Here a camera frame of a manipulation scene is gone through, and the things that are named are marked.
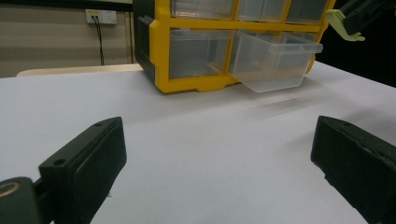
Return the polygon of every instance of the screw hole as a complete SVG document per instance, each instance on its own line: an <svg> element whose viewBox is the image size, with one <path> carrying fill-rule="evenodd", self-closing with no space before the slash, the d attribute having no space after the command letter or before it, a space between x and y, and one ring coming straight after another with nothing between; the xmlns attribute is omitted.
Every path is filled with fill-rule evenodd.
<svg viewBox="0 0 396 224"><path fill-rule="evenodd" d="M17 182L10 182L0 186L0 198L5 197L13 192L17 191L20 184Z"/></svg>
<svg viewBox="0 0 396 224"><path fill-rule="evenodd" d="M54 165L62 165L62 164L64 164L65 162L66 162L66 160L61 159L61 160L55 161L53 164L54 164Z"/></svg>

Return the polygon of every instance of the black object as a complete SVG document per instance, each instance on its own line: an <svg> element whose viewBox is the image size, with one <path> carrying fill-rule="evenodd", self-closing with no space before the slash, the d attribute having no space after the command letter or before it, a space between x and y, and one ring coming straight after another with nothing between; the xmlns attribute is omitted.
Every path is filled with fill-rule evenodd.
<svg viewBox="0 0 396 224"><path fill-rule="evenodd" d="M0 182L1 223L90 223L126 163L121 118L85 130L27 177Z"/></svg>
<svg viewBox="0 0 396 224"><path fill-rule="evenodd" d="M384 10L396 6L396 0L350 0L340 10L346 16L346 33L354 35L378 19Z"/></svg>
<svg viewBox="0 0 396 224"><path fill-rule="evenodd" d="M337 0L334 8L341 8L348 0ZM396 87L395 9L384 10L379 18L360 30L364 41L345 41L332 27L326 30L320 43L323 51L316 60L355 75Z"/></svg>
<svg viewBox="0 0 396 224"><path fill-rule="evenodd" d="M155 0L134 0L134 56L155 84L155 66L149 57L149 26L155 19Z"/></svg>
<svg viewBox="0 0 396 224"><path fill-rule="evenodd" d="M396 147L320 116L311 161L368 223L396 223Z"/></svg>
<svg viewBox="0 0 396 224"><path fill-rule="evenodd" d="M123 12L134 11L133 4L94 0L0 0L0 3L38 7L90 8Z"/></svg>

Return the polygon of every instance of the yellow frame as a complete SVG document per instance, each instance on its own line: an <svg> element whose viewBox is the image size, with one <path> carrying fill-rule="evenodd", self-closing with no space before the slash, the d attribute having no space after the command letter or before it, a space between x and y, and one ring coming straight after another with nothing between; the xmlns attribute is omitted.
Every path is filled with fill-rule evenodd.
<svg viewBox="0 0 396 224"><path fill-rule="evenodd" d="M228 65L231 57L231 48L233 39L230 40L227 50L227 58L224 74L203 77L186 77L178 79L169 79L169 46L171 28L189 27L191 29L221 29L221 30L252 30L257 32L276 32L289 31L298 33L314 33L318 35L317 42L320 41L328 23L324 20L324 13L321 21L317 25L306 24L286 24L287 14L283 13L281 22L250 22L237 21L237 11L239 0L235 0L233 9L233 19L231 21L212 21L212 20L188 20L171 18L170 15L171 0L155 1L155 21L149 27L149 57L155 65L155 85L162 92L175 91L214 91L223 89L227 85L232 85L238 81L228 74ZM329 0L325 10L332 9L336 0ZM286 11L289 11L291 0L287 1ZM313 56L308 66L307 72L310 71L315 60Z"/></svg>

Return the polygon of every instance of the light green clip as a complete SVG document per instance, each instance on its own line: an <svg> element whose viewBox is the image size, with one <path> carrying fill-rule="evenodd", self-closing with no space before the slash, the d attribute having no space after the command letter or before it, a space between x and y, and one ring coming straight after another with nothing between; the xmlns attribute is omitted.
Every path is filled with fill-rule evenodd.
<svg viewBox="0 0 396 224"><path fill-rule="evenodd" d="M339 9L332 9L326 11L326 20L334 28L334 30L347 41L364 41L366 38L361 36L361 33L357 32L354 35L347 34L347 30L344 27L344 13Z"/></svg>

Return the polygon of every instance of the black cable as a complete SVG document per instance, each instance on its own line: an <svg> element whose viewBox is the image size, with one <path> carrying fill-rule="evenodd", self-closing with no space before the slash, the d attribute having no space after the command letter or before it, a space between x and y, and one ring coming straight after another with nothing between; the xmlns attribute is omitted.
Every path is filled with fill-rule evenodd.
<svg viewBox="0 0 396 224"><path fill-rule="evenodd" d="M95 22L96 31L99 36L99 43L100 43L100 63L101 65L105 65L105 56L103 54L103 47L102 47L102 31L100 29L100 22L97 16L92 16L93 21Z"/></svg>

